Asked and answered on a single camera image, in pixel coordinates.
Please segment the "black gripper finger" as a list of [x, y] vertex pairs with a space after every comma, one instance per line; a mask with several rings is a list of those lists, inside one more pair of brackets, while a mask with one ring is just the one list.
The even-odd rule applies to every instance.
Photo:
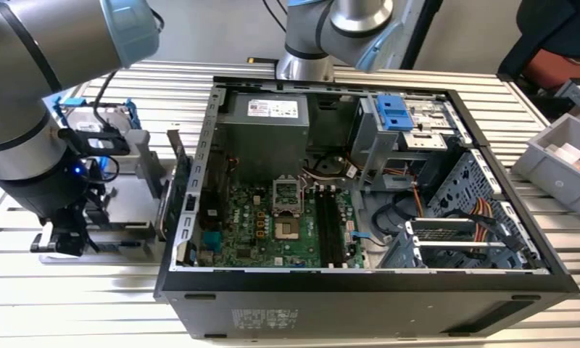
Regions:
[[83, 213], [59, 209], [49, 217], [40, 219], [41, 232], [31, 244], [31, 252], [45, 257], [81, 257], [87, 247], [87, 222]]
[[99, 229], [107, 228], [107, 212], [97, 195], [87, 195], [87, 216], [92, 226]]

